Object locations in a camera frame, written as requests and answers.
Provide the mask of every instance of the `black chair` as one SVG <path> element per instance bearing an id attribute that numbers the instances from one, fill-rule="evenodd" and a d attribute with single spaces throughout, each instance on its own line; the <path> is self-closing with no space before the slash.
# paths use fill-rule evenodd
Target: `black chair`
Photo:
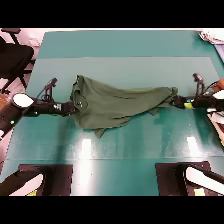
<path id="1" fill-rule="evenodd" d="M 30 46 L 20 45 L 15 34 L 20 32 L 19 28 L 2 28 L 2 32 L 7 32 L 12 37 L 13 43 L 6 43 L 0 36 L 0 78 L 8 79 L 8 82 L 0 89 L 1 93 L 9 94 L 6 88 L 19 77 L 24 88 L 27 85 L 24 80 L 24 74 L 30 74 L 31 70 L 25 70 L 29 63 L 34 64 L 35 60 L 31 60 L 34 50 Z"/>

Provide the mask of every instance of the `green cloth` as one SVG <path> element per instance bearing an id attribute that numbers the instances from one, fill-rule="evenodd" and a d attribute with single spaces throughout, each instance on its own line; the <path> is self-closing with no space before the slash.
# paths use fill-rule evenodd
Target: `green cloth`
<path id="1" fill-rule="evenodd" d="M 99 138 L 106 128 L 126 125 L 136 114 L 168 107 L 177 88 L 117 89 L 93 79 L 77 76 L 71 100 L 74 101 L 77 127 L 94 129 Z"/>

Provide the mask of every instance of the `green table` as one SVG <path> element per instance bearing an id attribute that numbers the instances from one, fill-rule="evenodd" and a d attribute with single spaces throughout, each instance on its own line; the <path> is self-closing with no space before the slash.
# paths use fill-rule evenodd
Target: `green table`
<path id="1" fill-rule="evenodd" d="M 224 77 L 214 46 L 192 31 L 47 33 L 27 93 L 52 77 L 53 96 L 68 101 L 76 75 L 119 88 L 176 86 L 195 93 L 192 74 L 207 84 Z M 75 127 L 73 117 L 23 118 L 16 126 L 0 181 L 22 163 L 74 165 L 72 195 L 158 195 L 156 162 L 203 161 L 224 175 L 223 149 L 203 110 L 144 113 L 101 139 Z"/>

